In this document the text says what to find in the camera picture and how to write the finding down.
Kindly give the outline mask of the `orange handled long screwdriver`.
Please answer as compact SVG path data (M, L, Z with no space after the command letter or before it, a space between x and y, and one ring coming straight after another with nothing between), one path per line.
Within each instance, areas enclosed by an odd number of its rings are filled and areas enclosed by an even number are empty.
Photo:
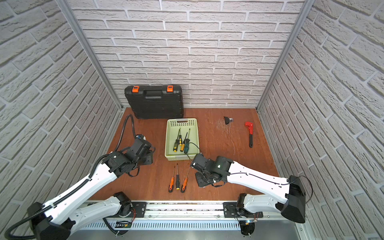
M181 193L184 193L186 191L186 188L187 188L187 183L188 183L188 175L189 175L189 171L190 171L190 167L188 168L188 171L187 171L187 174L186 174L186 177L184 179L184 182L181 186Z

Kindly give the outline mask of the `green black screwdriver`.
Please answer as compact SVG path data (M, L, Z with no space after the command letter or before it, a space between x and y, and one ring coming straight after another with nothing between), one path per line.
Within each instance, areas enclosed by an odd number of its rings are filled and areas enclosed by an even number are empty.
M184 153L187 154L188 151L189 151L189 145L190 145L190 139L189 139L189 135L190 135L190 131L191 129L189 129L187 135L186 135L186 139L185 139L185 147L184 147Z

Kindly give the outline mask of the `black yellow striped screwdriver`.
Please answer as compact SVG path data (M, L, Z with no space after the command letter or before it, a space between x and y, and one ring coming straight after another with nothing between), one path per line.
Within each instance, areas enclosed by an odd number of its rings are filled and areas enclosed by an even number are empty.
M178 151L178 147L179 147L178 134L177 134L177 138L176 138L176 141L175 141L175 144L174 144L174 147L173 147L173 151L174 152L177 152Z

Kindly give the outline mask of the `orange black screwdriver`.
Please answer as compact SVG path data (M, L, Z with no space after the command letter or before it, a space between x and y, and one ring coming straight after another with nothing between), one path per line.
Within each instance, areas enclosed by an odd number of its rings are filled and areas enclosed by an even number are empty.
M172 193L173 190L174 190L174 184L175 184L175 169L176 169L176 168L174 168L173 175L172 175L172 178L171 178L171 181L170 181L170 184L169 184L169 188L168 188L168 192L169 192L169 193Z

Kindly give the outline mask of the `yellow handled screwdriver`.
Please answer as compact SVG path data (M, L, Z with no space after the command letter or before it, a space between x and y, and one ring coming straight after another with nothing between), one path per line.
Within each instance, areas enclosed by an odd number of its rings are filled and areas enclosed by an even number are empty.
M183 152L183 151L184 151L184 149L185 149L185 145L186 145L187 136L188 136L188 133L186 133L185 139L184 139L184 140L183 140L183 142L182 142L182 145L181 145L181 149L180 149L180 152Z

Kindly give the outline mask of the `black yellow small screwdriver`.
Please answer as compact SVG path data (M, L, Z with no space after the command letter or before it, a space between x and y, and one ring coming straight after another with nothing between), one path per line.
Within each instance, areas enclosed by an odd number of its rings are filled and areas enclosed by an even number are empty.
M183 140L182 140L182 135L181 135L181 129L179 129L179 134L178 134L178 143L179 143L179 146L182 145L182 142L183 142Z

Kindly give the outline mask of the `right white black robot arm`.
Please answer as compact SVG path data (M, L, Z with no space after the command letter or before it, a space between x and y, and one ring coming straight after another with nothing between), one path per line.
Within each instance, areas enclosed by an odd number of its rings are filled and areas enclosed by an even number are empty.
M256 196L240 194L236 209L241 217L256 217L258 212L276 212L295 223L306 222L306 192L299 177L281 178L247 168L231 159L218 156L216 160L197 154L191 163L200 188L220 187L231 183L260 192L268 197L261 203Z

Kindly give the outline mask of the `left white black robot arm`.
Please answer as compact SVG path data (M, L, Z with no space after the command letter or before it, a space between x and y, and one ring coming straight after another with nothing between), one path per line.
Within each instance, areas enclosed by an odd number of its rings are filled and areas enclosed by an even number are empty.
M132 201L118 192L103 202L82 208L94 193L120 176L131 175L142 165L153 163L155 147L145 136L134 135L134 143L122 150L115 149L99 157L90 173L57 197L44 204L35 202L28 208L28 217L9 227L7 240L66 240L77 230L110 216L136 217Z

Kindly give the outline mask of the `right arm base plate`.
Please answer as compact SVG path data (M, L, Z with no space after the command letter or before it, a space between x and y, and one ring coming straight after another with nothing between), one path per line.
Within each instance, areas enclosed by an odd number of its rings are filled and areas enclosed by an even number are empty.
M223 203L223 210L224 210L224 216L225 218L263 218L264 214L263 212L257 212L257 213L251 213L245 208L241 207L240 204L237 204L235 202L224 202Z

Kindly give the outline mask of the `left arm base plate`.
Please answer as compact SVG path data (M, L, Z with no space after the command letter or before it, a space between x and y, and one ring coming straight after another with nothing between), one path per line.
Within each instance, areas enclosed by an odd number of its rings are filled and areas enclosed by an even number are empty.
M123 204L120 210L115 215L109 218L143 218L146 212L146 202L131 202L130 204Z

